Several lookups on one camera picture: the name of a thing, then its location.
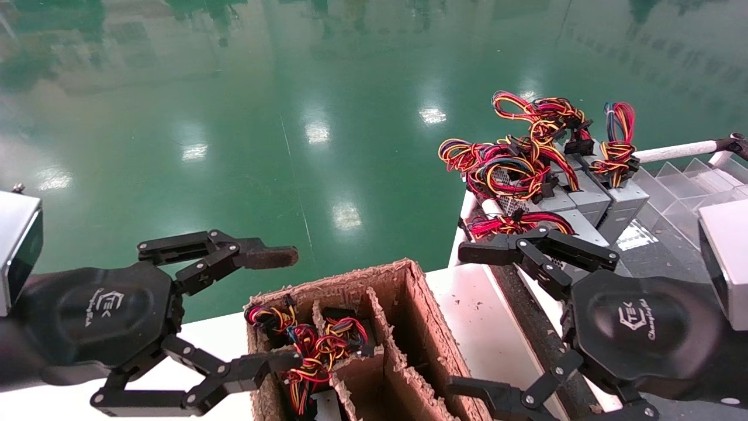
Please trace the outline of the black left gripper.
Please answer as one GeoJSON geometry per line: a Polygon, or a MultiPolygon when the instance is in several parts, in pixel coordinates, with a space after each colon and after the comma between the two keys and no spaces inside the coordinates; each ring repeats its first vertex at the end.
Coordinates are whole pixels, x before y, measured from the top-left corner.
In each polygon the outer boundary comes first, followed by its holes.
{"type": "Polygon", "coordinates": [[[273,371],[302,363],[295,351],[223,361],[180,339],[174,333],[182,323],[182,298],[170,275],[149,262],[35,275],[17,302],[17,316],[46,367],[115,368],[90,400],[110,417],[203,416],[228,395],[259,390],[273,371]],[[134,370],[117,367],[152,349],[163,336],[155,363],[171,357],[203,380],[189,390],[126,389],[134,370]]]}

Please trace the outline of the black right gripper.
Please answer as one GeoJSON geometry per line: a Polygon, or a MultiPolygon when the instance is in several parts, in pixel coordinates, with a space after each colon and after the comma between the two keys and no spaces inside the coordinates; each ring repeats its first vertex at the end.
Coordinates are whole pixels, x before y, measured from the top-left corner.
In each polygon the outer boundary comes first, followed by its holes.
{"type": "Polygon", "coordinates": [[[582,420],[658,420],[657,408],[630,387],[665,399],[688,399],[705,383],[726,339],[726,318],[709,285],[614,274],[619,262],[615,251],[549,227],[498,234],[487,243],[461,243],[458,259],[516,264],[551,298],[569,299],[564,336],[574,351],[566,352],[529,389],[449,377],[449,394],[482,400],[493,419],[556,420],[545,402],[574,374],[582,373],[607,394],[618,394],[622,402],[621,409],[582,420]],[[593,274],[572,285],[572,278],[555,261],[593,274]]]}

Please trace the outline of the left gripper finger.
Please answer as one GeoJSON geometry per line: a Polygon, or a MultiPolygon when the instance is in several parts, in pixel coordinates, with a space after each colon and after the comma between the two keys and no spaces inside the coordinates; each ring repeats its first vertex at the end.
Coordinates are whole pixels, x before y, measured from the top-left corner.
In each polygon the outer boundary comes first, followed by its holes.
{"type": "Polygon", "coordinates": [[[294,246],[267,246],[259,237],[235,238],[219,230],[147,240],[138,245],[138,260],[155,266],[190,261],[175,275],[177,294],[193,296],[240,268],[268,270],[291,267],[299,253],[294,246]]]}

